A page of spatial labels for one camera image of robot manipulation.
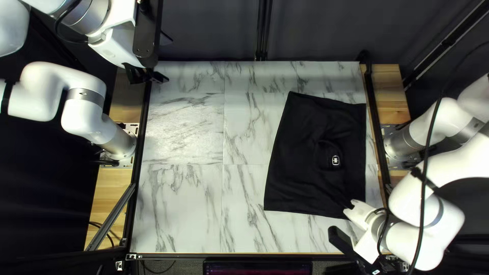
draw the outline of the black metal frame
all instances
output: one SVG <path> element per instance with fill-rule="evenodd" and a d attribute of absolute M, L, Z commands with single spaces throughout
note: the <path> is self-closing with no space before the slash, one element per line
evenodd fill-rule
<path fill-rule="evenodd" d="M 365 87 L 367 90 L 367 97 L 370 108 L 370 115 L 372 116 L 372 128 L 374 129 L 375 144 L 377 148 L 377 156 L 380 174 L 382 175 L 382 186 L 386 201 L 389 199 L 391 186 L 391 175 L 389 174 L 389 166 L 384 152 L 384 138 L 380 129 L 380 119 L 378 116 L 377 102 L 375 99 L 374 83 L 372 81 L 372 60 L 370 59 L 370 53 L 363 50 L 358 54 L 357 60 L 364 63 L 367 67 L 363 77 L 365 79 Z"/>
<path fill-rule="evenodd" d="M 141 119 L 139 120 L 139 134 L 137 136 L 137 146 L 135 155 L 138 156 L 134 158 L 134 169 L 133 175 L 131 177 L 131 184 L 135 184 L 136 187 L 139 186 L 139 176 L 141 174 L 141 164 L 142 164 L 142 156 L 144 149 L 144 139 L 146 135 L 146 122 L 148 121 L 148 111 L 150 106 L 150 96 L 151 96 L 151 87 L 152 83 L 147 83 L 144 88 L 144 97 L 143 97 L 143 109 L 141 111 Z M 134 214 L 136 213 L 136 199 L 137 199 L 138 188 L 135 189 L 133 195 L 127 202 L 126 208 L 126 220 L 124 221 L 124 231 L 123 238 L 126 238 L 125 246 L 128 248 L 131 247 L 131 236 L 133 234 L 133 225 L 134 225 Z"/>
<path fill-rule="evenodd" d="M 58 274 L 63 268 L 70 267 L 86 267 L 90 264 L 107 264 L 105 269 L 111 268 L 115 271 L 114 259 L 122 259 L 126 254 L 125 247 L 116 247 L 113 249 L 97 250 L 97 251 L 80 251 L 80 252 L 68 252 L 60 254 L 50 254 L 26 257 L 17 260 L 0 261 L 2 266 L 2 272 L 5 274 L 46 274 L 49 271 L 50 274 Z"/>
<path fill-rule="evenodd" d="M 136 253 L 136 260 L 307 260 L 307 261 L 351 261 L 343 254 L 309 254 L 309 253 L 196 253 L 196 254 L 178 254 L 178 253 Z"/>

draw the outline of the white marble tile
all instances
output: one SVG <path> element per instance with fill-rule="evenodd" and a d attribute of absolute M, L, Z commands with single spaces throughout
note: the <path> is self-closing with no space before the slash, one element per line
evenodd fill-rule
<path fill-rule="evenodd" d="M 224 164 L 268 164 L 287 93 L 224 94 Z"/>
<path fill-rule="evenodd" d="M 225 90 L 227 93 L 296 91 L 295 67 L 295 61 L 226 62 Z"/>
<path fill-rule="evenodd" d="M 367 131 L 365 132 L 365 163 L 377 165 L 377 157 L 375 150 L 374 133 L 372 132 L 372 125 L 370 123 L 370 114 L 367 107 Z"/>
<path fill-rule="evenodd" d="M 168 164 L 222 163 L 224 94 L 151 94 L 143 161 Z"/>
<path fill-rule="evenodd" d="M 158 62 L 155 67 L 170 79 L 161 86 L 178 92 L 224 92 L 224 61 Z"/>
<path fill-rule="evenodd" d="M 365 167 L 365 202 L 371 207 L 384 207 L 380 195 L 377 164 L 367 164 Z"/>
<path fill-rule="evenodd" d="M 221 252 L 309 252 L 308 216 L 264 211 L 268 165 L 224 165 Z"/>
<path fill-rule="evenodd" d="M 297 91 L 363 92 L 358 62 L 297 62 Z"/>
<path fill-rule="evenodd" d="M 220 251 L 222 164 L 144 164 L 131 251 Z"/>

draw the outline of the metal bracket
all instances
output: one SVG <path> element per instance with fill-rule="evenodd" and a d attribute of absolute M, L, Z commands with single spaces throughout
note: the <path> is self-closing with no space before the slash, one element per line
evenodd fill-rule
<path fill-rule="evenodd" d="M 157 71 L 154 71 L 151 68 L 138 68 L 129 63 L 122 63 L 122 65 L 124 65 L 130 84 L 140 84 L 147 82 L 163 84 L 170 81 L 168 77 Z"/>
<path fill-rule="evenodd" d="M 127 238 L 122 238 L 119 242 L 119 246 L 125 246 L 127 243 Z"/>
<path fill-rule="evenodd" d="M 382 130 L 382 136 L 392 135 L 396 129 L 397 124 L 381 124 L 380 129 Z M 410 170 L 413 166 L 418 164 L 421 161 L 421 156 L 419 153 L 412 154 L 408 156 L 408 161 L 400 161 L 390 157 L 388 154 L 385 154 L 385 158 L 387 160 L 387 166 L 389 170 Z"/>
<path fill-rule="evenodd" d="M 126 254 L 126 261 L 134 261 L 136 260 L 136 254 L 130 253 Z"/>
<path fill-rule="evenodd" d="M 118 123 L 119 125 L 122 126 L 124 131 L 126 131 L 129 135 L 137 135 L 139 134 L 139 123 L 128 123 L 128 122 L 123 122 L 123 123 Z M 119 165 L 118 166 L 112 166 L 109 164 L 102 164 L 100 165 L 100 168 L 108 168 L 108 169 L 132 169 L 133 164 L 134 164 L 134 155 L 135 152 L 130 155 L 129 157 L 119 160 Z M 110 158 L 110 155 L 108 152 L 104 151 L 100 154 L 100 159 L 101 160 L 112 160 Z"/>
<path fill-rule="evenodd" d="M 115 262 L 115 270 L 117 270 L 117 271 L 123 271 L 124 270 L 124 266 L 122 264 L 123 264 L 122 261 Z"/>
<path fill-rule="evenodd" d="M 136 11 L 133 53 L 146 68 L 158 64 L 160 47 L 173 43 L 161 30 L 163 0 L 139 0 Z"/>
<path fill-rule="evenodd" d="M 398 257 L 395 255 L 386 255 L 385 259 L 389 261 L 397 261 Z"/>

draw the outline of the black cable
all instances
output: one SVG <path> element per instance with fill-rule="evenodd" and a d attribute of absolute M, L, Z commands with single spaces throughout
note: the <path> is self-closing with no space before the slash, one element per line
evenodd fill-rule
<path fill-rule="evenodd" d="M 98 150 L 97 152 L 93 153 L 94 155 L 99 155 L 99 154 L 102 154 L 103 152 L 105 152 L 104 149 L 100 149 Z"/>
<path fill-rule="evenodd" d="M 61 21 L 63 21 L 63 19 L 65 19 L 65 17 L 74 9 L 76 8 L 76 6 L 78 6 L 78 4 L 81 2 L 82 0 L 76 0 L 74 1 L 73 3 L 71 3 L 69 5 L 69 7 L 61 13 L 61 15 L 58 17 L 58 19 L 56 19 L 56 21 L 54 22 L 54 32 L 56 33 L 56 35 L 63 41 L 65 42 L 68 42 L 68 43 L 75 43 L 75 44 L 86 44 L 88 43 L 88 40 L 78 40 L 78 41 L 75 41 L 75 40 L 70 40 L 66 37 L 64 37 L 60 31 L 59 31 L 59 26 L 60 26 L 60 23 Z"/>
<path fill-rule="evenodd" d="M 94 224 L 96 224 L 96 225 L 100 225 L 100 226 L 102 226 L 102 224 L 101 224 L 101 223 L 99 223 L 99 222 L 91 222 L 91 223 L 94 223 Z M 120 240 L 121 240 L 121 238 L 120 238 L 119 236 L 117 236 L 117 234 L 115 234 L 115 233 L 114 233 L 114 231 L 112 231 L 112 230 L 110 229 L 110 230 L 109 230 L 109 232 L 110 232 L 110 233 L 112 233 L 112 235 L 113 235 L 113 236 L 114 236 L 114 237 L 115 237 L 115 238 L 116 238 L 118 241 L 120 241 Z"/>
<path fill-rule="evenodd" d="M 119 166 L 118 160 L 90 160 L 90 162 L 99 165 L 112 165 L 113 167 Z"/>
<path fill-rule="evenodd" d="M 173 265 L 174 265 L 176 262 L 177 262 L 177 261 L 173 261 L 173 263 L 172 263 L 172 264 L 171 264 L 171 265 L 170 265 L 170 266 L 169 266 L 167 269 L 165 269 L 165 270 L 163 270 L 163 271 L 159 271 L 159 272 L 156 272 L 156 271 L 153 271 L 153 270 L 149 269 L 149 268 L 146 266 L 146 264 L 144 264 L 144 261 L 141 261 L 141 264 L 143 265 L 143 270 L 147 270 L 147 271 L 149 271 L 149 272 L 151 272 L 151 273 L 153 273 L 153 274 L 163 274 L 163 273 L 167 272 L 168 270 L 170 270 L 170 268 L 172 268 L 172 266 L 173 266 Z"/>
<path fill-rule="evenodd" d="M 100 225 L 95 224 L 95 223 L 93 223 L 93 222 L 89 222 L 89 225 L 91 225 L 91 226 L 95 226 L 95 227 L 97 227 L 97 228 L 99 228 L 99 229 L 100 229 Z M 107 233 L 107 237 L 108 237 L 108 238 L 109 238 L 109 240 L 111 241 L 112 248 L 114 248 L 114 247 L 115 247 L 115 245 L 114 245 L 114 241 L 112 241 L 112 238 L 111 238 L 111 236 L 110 236 L 108 233 Z"/>
<path fill-rule="evenodd" d="M 420 250 L 421 250 L 421 241 L 423 237 L 423 230 L 424 230 L 424 196 L 425 196 L 425 189 L 426 189 L 426 182 L 428 178 L 426 177 L 427 171 L 428 171 L 428 155 L 429 155 L 429 144 L 431 140 L 431 134 L 433 132 L 433 126 L 435 124 L 435 119 L 436 119 L 436 113 L 438 112 L 438 108 L 440 107 L 440 103 L 442 101 L 443 95 L 445 94 L 445 90 L 448 87 L 448 84 L 453 81 L 452 75 L 454 75 L 461 67 L 461 65 L 465 62 L 467 57 L 469 57 L 471 54 L 473 54 L 475 51 L 478 49 L 489 45 L 489 41 L 485 41 L 483 43 L 480 43 L 478 46 L 473 48 L 471 51 L 469 51 L 467 54 L 463 56 L 463 58 L 455 65 L 455 67 L 452 69 L 452 71 L 448 74 L 448 79 L 442 89 L 440 90 L 440 96 L 438 97 L 438 100 L 436 101 L 435 104 L 435 109 L 433 110 L 433 115 L 431 116 L 431 122 L 429 125 L 428 129 L 428 135 L 426 137 L 426 145 L 424 148 L 424 163 L 423 163 L 423 173 L 422 173 L 422 178 L 424 179 L 422 184 L 421 184 L 421 206 L 420 206 L 420 230 L 418 234 L 418 243 L 416 244 L 416 251 L 414 253 L 413 257 L 413 262 L 409 266 L 409 270 L 407 271 L 407 275 L 411 275 L 414 271 L 414 266 L 416 265 L 416 262 L 418 261 L 418 257 L 420 255 Z"/>
<path fill-rule="evenodd" d="M 380 235 L 378 236 L 377 240 L 377 252 L 379 256 L 382 256 L 382 251 L 380 251 L 380 244 L 382 243 L 382 238 L 384 237 L 385 230 L 387 229 L 387 222 L 389 221 L 389 203 L 387 202 L 387 207 L 381 207 L 378 208 L 374 211 L 374 214 L 379 213 L 380 211 L 384 210 L 385 211 L 385 221 L 384 224 L 382 225 L 382 231 L 380 232 Z"/>
<path fill-rule="evenodd" d="M 102 274 L 102 270 L 104 269 L 104 265 L 100 265 L 97 270 L 97 275 Z"/>

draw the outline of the black curtain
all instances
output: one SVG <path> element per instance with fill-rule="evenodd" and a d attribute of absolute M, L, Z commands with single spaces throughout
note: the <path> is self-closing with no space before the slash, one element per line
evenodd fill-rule
<path fill-rule="evenodd" d="M 116 67 L 87 45 L 68 50 L 53 24 L 31 13 L 24 46 L 0 58 L 0 78 L 18 81 L 25 65 L 46 61 L 101 78 L 110 98 Z M 0 261 L 84 249 L 98 172 L 89 161 L 98 148 L 62 129 L 62 110 L 49 122 L 0 114 Z"/>

